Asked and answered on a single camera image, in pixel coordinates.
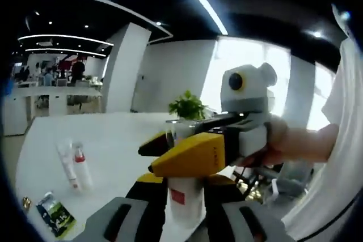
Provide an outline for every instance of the red cap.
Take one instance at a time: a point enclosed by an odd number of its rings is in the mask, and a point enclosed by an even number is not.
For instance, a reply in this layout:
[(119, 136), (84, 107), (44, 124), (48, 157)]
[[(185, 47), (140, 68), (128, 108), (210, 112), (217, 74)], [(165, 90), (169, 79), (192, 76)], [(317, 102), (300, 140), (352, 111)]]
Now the red cap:
[(77, 150), (74, 155), (74, 161), (76, 163), (81, 163), (84, 162), (85, 160), (86, 160), (85, 155), (80, 150)]

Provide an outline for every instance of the white container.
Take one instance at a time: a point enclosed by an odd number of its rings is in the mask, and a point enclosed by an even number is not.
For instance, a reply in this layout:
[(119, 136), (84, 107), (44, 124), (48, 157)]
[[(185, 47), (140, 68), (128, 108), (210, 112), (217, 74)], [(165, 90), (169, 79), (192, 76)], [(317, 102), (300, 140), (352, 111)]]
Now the white container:
[(93, 188), (93, 182), (90, 170), (87, 165), (86, 157), (83, 153), (83, 145), (79, 142), (73, 143), (74, 150), (74, 169), (81, 188), (90, 190)]
[(71, 139), (65, 139), (56, 144), (57, 152), (61, 160), (64, 173), (73, 189), (79, 190), (79, 182), (74, 171), (73, 149)]
[[(195, 132), (197, 121), (167, 121), (176, 146)], [(203, 190), (202, 182), (196, 178), (168, 178), (168, 192), (173, 220), (184, 228), (194, 228), (201, 220)]]
[(169, 178), (169, 200), (174, 221), (184, 228), (194, 228), (201, 220), (203, 189), (196, 178)]

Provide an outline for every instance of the snack package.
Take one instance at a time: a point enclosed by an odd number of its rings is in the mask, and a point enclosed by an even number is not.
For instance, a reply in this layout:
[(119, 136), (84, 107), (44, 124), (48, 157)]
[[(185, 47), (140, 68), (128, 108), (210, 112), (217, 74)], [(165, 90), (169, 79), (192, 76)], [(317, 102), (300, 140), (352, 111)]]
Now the snack package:
[(54, 198), (52, 192), (45, 194), (36, 207), (56, 238), (63, 238), (75, 224), (74, 217)]

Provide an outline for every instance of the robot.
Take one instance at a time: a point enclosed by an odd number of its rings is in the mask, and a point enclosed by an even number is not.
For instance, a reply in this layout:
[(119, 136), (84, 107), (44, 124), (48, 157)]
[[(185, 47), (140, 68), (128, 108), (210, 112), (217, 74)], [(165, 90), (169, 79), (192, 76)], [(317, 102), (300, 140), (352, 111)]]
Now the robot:
[[(267, 63), (224, 73), (221, 106), (225, 114), (196, 121), (195, 134), (173, 146), (170, 132), (144, 143), (139, 154), (158, 156), (125, 197), (90, 216), (74, 242), (159, 241), (165, 223), (168, 177), (203, 180), (210, 241), (294, 241), (283, 223), (257, 202), (246, 202), (233, 180), (216, 174), (256, 152), (262, 158), (269, 133), (267, 87), (277, 76)], [(261, 161), (256, 159), (254, 166)]]

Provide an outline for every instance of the white shirt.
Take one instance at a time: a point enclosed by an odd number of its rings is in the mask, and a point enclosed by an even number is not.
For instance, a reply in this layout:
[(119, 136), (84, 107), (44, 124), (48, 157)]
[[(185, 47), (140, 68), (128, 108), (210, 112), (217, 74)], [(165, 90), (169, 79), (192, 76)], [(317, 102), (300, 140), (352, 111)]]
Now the white shirt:
[[(307, 196), (282, 219), (287, 233), (296, 240), (331, 221), (363, 186), (363, 58), (351, 39), (341, 43), (340, 55), (333, 88), (322, 110), (330, 123), (339, 125), (334, 149)], [(330, 231), (324, 241), (330, 241), (335, 232)]]

